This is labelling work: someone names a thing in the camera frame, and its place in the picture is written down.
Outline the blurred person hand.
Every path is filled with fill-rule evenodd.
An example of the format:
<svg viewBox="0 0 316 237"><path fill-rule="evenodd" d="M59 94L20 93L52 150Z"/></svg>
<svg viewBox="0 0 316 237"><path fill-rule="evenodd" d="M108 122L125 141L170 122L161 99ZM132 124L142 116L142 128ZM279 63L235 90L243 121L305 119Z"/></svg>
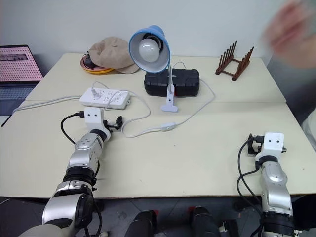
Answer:
<svg viewBox="0 0 316 237"><path fill-rule="evenodd" d="M289 0L273 16L263 32L263 40L274 56L285 64L316 67L316 34L309 34L313 10L302 0Z"/></svg>

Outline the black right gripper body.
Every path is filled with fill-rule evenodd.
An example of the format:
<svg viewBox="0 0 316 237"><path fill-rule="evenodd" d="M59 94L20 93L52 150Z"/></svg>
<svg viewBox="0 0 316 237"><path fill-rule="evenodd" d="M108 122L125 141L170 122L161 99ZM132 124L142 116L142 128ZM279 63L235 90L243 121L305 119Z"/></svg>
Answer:
<svg viewBox="0 0 316 237"><path fill-rule="evenodd" d="M261 152L261 148L264 142L264 136L249 134L247 141L247 150L249 155L257 155Z"/></svg>

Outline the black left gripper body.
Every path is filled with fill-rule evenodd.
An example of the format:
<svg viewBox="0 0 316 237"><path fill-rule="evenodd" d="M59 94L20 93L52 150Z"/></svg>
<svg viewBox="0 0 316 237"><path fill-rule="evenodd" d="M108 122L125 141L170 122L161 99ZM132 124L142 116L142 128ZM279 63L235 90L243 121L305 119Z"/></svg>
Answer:
<svg viewBox="0 0 316 237"><path fill-rule="evenodd" d="M111 124L111 123L108 123L107 120L103 120L103 125L108 131L112 131L113 128L117 129L117 124L116 123L115 124Z"/></svg>

